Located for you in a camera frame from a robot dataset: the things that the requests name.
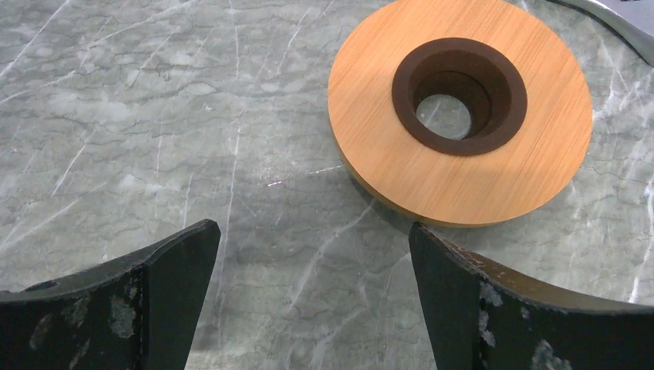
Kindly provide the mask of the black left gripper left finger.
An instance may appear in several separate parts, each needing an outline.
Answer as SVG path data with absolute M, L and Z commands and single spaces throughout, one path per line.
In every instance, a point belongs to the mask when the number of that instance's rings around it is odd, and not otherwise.
M 1 293 L 3 369 L 182 369 L 219 248 L 213 220 Z

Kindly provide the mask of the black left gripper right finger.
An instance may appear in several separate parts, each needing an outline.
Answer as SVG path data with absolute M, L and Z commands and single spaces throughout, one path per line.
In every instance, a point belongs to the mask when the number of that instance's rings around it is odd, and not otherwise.
M 651 369 L 653 309 L 540 281 L 416 222 L 410 254 L 440 369 Z

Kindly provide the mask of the red handled adjustable wrench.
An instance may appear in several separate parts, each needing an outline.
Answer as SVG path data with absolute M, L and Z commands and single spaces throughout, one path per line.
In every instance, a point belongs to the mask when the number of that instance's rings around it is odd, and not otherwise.
M 653 1 L 558 0 L 605 23 L 653 66 Z

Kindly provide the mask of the wooden dripper ring holder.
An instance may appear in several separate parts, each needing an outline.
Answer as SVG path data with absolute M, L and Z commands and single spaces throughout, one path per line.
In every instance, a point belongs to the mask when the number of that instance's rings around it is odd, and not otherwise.
M 395 1 L 338 51 L 329 119 L 344 162 L 424 222 L 480 227 L 555 197 L 581 166 L 592 100 L 569 47 L 505 1 Z

